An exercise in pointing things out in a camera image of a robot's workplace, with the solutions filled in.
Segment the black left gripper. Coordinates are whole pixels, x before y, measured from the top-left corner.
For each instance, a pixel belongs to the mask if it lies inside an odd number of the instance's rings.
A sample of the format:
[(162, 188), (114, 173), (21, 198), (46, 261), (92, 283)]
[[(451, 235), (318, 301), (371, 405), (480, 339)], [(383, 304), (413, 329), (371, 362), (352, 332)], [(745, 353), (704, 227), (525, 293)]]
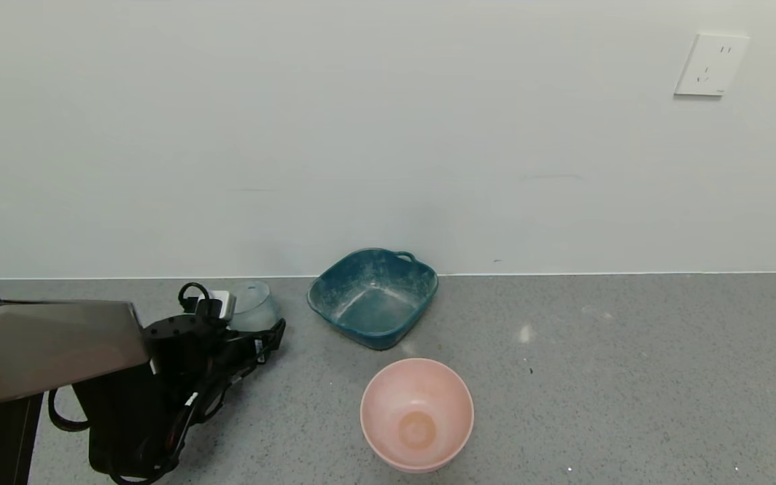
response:
[(225, 332), (225, 363), (247, 364), (249, 362), (265, 362), (267, 351), (276, 351), (282, 342), (286, 320), (281, 317), (270, 329), (264, 331), (234, 331)]

